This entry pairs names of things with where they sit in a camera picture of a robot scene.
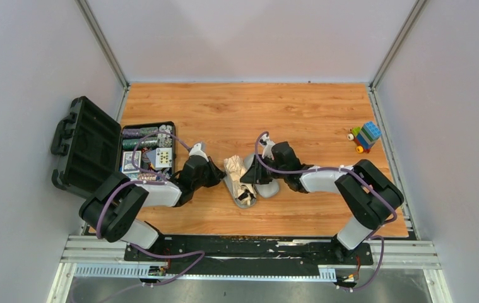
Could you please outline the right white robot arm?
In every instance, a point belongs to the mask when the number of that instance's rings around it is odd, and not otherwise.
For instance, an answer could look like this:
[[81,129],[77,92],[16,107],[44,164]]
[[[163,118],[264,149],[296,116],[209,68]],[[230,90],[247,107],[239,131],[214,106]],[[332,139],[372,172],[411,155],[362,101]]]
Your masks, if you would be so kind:
[[298,193],[336,193],[352,213],[336,234],[334,244],[344,251],[356,249],[364,240],[395,216],[404,202],[402,192],[370,161],[338,168],[302,163],[288,142],[264,144],[261,154],[253,154],[239,181],[265,186],[282,179]]

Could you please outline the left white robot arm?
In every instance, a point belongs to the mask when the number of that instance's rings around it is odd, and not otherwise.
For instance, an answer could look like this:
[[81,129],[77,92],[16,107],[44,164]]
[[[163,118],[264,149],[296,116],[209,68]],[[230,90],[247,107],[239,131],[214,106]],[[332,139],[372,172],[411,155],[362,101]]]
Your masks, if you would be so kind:
[[114,172],[82,204],[79,216],[99,239],[124,241],[142,249],[156,244],[161,232],[136,217],[144,207],[180,207],[201,187],[213,187],[225,177],[210,157],[190,156],[183,169],[166,181],[131,180]]

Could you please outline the grey glasses case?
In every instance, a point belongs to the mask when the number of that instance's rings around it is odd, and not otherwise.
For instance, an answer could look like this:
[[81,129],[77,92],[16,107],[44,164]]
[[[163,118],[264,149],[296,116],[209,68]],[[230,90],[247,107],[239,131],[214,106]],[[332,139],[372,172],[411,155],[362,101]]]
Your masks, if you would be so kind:
[[234,203],[242,209],[254,206],[259,197],[272,198],[280,191],[280,185],[276,180],[272,180],[268,184],[254,184],[240,180],[246,175],[247,169],[252,167],[254,160],[254,154],[245,158],[234,155],[223,160],[225,169],[223,181]]

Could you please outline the beige folding umbrella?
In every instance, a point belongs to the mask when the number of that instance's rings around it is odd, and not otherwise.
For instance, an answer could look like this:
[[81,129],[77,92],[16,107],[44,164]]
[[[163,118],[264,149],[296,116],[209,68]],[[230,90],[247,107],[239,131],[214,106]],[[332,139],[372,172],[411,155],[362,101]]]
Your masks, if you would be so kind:
[[252,184],[244,183],[241,177],[247,172],[244,161],[238,155],[223,160],[226,176],[224,177],[232,199],[239,208],[252,207],[256,199],[256,191]]

